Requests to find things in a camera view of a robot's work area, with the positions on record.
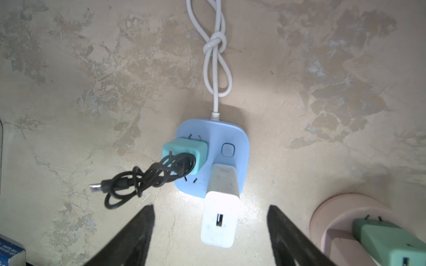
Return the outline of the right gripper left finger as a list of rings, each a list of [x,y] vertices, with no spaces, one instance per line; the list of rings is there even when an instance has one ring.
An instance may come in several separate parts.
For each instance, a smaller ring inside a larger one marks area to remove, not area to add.
[[[144,266],[154,225],[154,206],[147,205],[85,265]]]

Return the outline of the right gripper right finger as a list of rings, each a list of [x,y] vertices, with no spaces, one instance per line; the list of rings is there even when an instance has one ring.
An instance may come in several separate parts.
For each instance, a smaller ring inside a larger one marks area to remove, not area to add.
[[[275,205],[268,209],[267,227],[277,266],[334,265]]]

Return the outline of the pink plug adapter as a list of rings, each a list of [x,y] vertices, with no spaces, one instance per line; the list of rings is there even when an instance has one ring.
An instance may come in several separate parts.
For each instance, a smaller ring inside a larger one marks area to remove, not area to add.
[[[337,266],[377,266],[361,244],[347,231],[327,230],[324,254]]]

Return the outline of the white square plug adapter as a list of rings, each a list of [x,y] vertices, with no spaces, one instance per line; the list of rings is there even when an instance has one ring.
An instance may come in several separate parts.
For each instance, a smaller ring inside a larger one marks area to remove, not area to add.
[[[239,208],[240,193],[236,168],[214,164],[204,201],[202,242],[222,248],[232,247]]]

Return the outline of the light green plug adapter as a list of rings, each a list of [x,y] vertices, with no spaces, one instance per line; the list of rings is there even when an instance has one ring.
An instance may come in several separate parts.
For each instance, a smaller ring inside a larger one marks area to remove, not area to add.
[[[425,266],[426,243],[391,222],[356,219],[352,234],[382,266]]]

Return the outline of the teal plug adapter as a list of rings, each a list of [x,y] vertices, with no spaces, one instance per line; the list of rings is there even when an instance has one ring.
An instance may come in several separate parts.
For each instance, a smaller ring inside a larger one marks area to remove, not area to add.
[[[186,175],[196,175],[207,161],[208,144],[205,141],[180,137],[163,145],[162,158],[174,164],[180,162]]]

